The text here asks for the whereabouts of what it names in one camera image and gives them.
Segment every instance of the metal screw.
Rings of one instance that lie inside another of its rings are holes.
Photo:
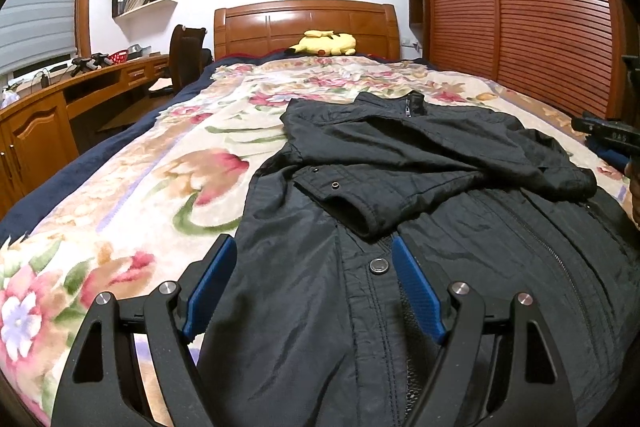
[[[160,285],[160,293],[162,295],[170,295],[175,292],[176,284],[173,281],[166,281]]]
[[[369,269],[376,275],[382,275],[389,270],[389,261],[378,257],[369,263]]]
[[[518,302],[525,306],[531,306],[533,304],[533,297],[528,293],[518,293]]]
[[[469,293],[469,285],[466,282],[454,282],[451,285],[451,289],[453,293],[457,293],[458,295],[466,295]]]
[[[103,304],[107,304],[111,300],[111,294],[109,292],[98,293],[98,296],[95,298],[96,303],[102,306]]]

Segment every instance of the floral bedspread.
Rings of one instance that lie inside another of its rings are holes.
[[[363,90],[395,98],[416,89],[431,103],[508,112],[554,136],[630,211],[628,180],[582,145],[566,115],[488,80],[363,57],[236,64],[212,78],[199,95],[164,111],[30,237],[0,248],[0,369],[46,426],[69,347],[95,296],[144,295],[177,279],[218,234],[234,232],[249,180],[285,143],[280,115],[292,98],[347,103]],[[194,359],[200,341],[191,346]],[[136,347],[154,416],[171,425],[146,337],[137,337]]]

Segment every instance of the desk drawer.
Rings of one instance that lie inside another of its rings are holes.
[[[169,65],[167,60],[163,60],[160,63],[154,64],[154,77],[161,78],[164,76],[164,70]]]
[[[129,86],[131,84],[141,84],[142,82],[150,80],[148,74],[146,74],[144,64],[122,70],[122,77]]]

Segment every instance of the wooden desk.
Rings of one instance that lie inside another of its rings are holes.
[[[154,82],[167,63],[159,55],[79,74],[0,110],[0,218],[78,157],[70,120]]]
[[[163,106],[174,97],[174,94],[167,94],[164,96],[155,96],[153,98],[146,96],[137,102],[132,103],[123,112],[118,114],[115,118],[112,118],[106,124],[104,124],[98,132],[110,131],[110,130],[124,130],[127,127],[135,124],[140,118],[147,113]]]

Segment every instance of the window blind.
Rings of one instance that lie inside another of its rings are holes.
[[[7,0],[0,9],[0,75],[75,54],[76,0]]]

